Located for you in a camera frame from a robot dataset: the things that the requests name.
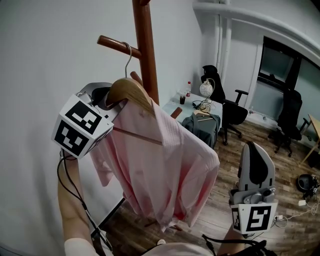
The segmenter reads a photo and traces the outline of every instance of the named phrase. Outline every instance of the white lamp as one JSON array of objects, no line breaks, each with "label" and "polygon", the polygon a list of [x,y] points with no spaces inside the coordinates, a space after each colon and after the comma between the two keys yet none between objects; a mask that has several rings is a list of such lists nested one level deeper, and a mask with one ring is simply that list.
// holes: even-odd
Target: white lamp
[{"label": "white lamp", "polygon": [[203,84],[200,85],[200,93],[205,97],[210,97],[210,95],[214,92],[214,89],[216,86],[215,80],[212,79],[213,81],[213,87],[212,87],[211,83],[209,82],[209,79],[212,79],[212,78],[208,78],[207,80],[204,81]]}]

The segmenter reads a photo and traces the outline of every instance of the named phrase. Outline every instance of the office chair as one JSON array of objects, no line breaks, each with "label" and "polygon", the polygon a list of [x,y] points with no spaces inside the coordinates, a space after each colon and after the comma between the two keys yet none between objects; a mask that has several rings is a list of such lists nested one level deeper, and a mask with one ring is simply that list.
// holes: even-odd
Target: office chair
[{"label": "office chair", "polygon": [[286,148],[289,149],[288,156],[291,157],[291,139],[296,141],[301,140],[300,130],[296,126],[301,106],[302,100],[299,92],[289,89],[283,92],[283,109],[277,121],[281,130],[277,128],[276,131],[272,131],[268,136],[268,138],[274,139],[277,144],[277,148],[274,151],[275,153],[278,153],[281,145],[284,144]]},{"label": "office chair", "polygon": [[226,99],[224,89],[221,85],[220,76],[217,68],[213,65],[206,65],[202,67],[204,69],[204,75],[201,76],[201,81],[204,82],[209,79],[210,83],[214,86],[214,91],[210,96],[212,101],[221,103],[222,106],[222,127],[224,129],[224,142],[223,145],[228,145],[228,128],[238,134],[239,138],[242,138],[242,133],[232,125],[240,125],[246,119],[248,111],[239,105],[241,95],[248,95],[246,91],[235,90],[238,93],[235,102]]}]

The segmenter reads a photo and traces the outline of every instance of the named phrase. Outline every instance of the desk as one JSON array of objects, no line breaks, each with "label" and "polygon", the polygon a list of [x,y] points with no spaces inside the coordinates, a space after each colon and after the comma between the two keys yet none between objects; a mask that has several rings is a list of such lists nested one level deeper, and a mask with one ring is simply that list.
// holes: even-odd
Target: desk
[{"label": "desk", "polygon": [[[205,100],[206,98],[195,95],[195,94],[190,94],[190,97],[185,97],[185,102],[184,104],[180,104],[180,94],[177,93],[176,95],[174,95],[173,98],[170,99],[170,101],[165,104],[162,108],[162,110],[166,113],[168,113],[169,115],[171,115],[177,107],[180,107],[182,109],[182,112],[180,113],[180,115],[178,115],[178,117],[176,118],[176,120],[181,124],[185,118],[188,118],[192,115],[192,113],[195,111],[194,106],[192,105],[193,101],[197,101],[195,102],[196,104],[199,104],[200,101]],[[222,104],[212,101],[212,103],[210,104],[211,106],[211,110],[210,110],[210,114],[212,115],[217,115],[220,117],[220,128],[222,127]]]},{"label": "desk", "polygon": [[[313,125],[313,128],[316,132],[316,135],[318,136],[318,140],[315,143],[315,145],[313,146],[313,148],[311,148],[310,152],[306,155],[306,157],[301,161],[301,163],[299,163],[299,166],[302,165],[304,163],[304,161],[307,160],[307,158],[311,155],[312,151],[314,151],[318,144],[320,143],[320,121],[318,121],[317,119],[315,119],[312,115],[308,114],[310,117],[310,124]],[[309,128],[310,124],[307,126],[307,128],[304,130],[304,132],[302,133],[302,135],[305,133],[305,131]]]}]

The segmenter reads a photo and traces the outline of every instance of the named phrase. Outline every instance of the wooden floor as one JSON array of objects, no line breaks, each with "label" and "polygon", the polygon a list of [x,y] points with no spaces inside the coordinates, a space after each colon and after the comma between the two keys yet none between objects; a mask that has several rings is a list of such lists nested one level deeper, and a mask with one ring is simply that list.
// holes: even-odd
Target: wooden floor
[{"label": "wooden floor", "polygon": [[[220,160],[220,169],[217,180],[212,187],[210,196],[203,210],[192,228],[180,222],[183,231],[168,228],[165,233],[154,224],[144,227],[146,220],[135,215],[128,202],[124,202],[115,214],[102,228],[107,232],[107,238],[114,247],[114,255],[141,255],[147,249],[155,246],[159,239],[170,242],[185,242],[207,248],[202,234],[216,239],[223,239],[227,233],[232,218],[228,194],[238,181],[238,167],[243,146],[247,141],[253,141],[266,150],[275,165],[276,198],[278,199],[277,214],[290,217],[307,211],[307,206],[298,206],[298,200],[302,199],[302,193],[296,189],[296,178],[300,174],[320,174],[319,170],[310,168],[307,163],[298,167],[298,163],[306,156],[309,149],[303,145],[293,143],[292,157],[288,157],[288,151],[281,148],[274,153],[275,145],[268,139],[269,130],[262,126],[244,122],[237,128],[243,137],[238,138],[231,131],[228,132],[228,146],[222,144],[223,134],[219,134],[215,146]],[[284,226],[286,221],[277,224]],[[278,256],[309,256],[320,241],[320,217],[310,213],[289,220],[286,228],[272,227],[269,232],[255,238],[256,241],[267,240],[267,248],[275,251]],[[215,250],[219,244],[213,243]]]}]

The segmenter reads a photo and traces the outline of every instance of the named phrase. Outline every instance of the shirt sleeve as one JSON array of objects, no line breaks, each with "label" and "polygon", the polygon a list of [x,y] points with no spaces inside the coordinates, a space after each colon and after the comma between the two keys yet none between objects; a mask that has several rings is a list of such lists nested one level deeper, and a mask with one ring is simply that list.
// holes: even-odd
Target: shirt sleeve
[{"label": "shirt sleeve", "polygon": [[71,238],[64,242],[65,256],[99,256],[95,248],[83,238]]}]

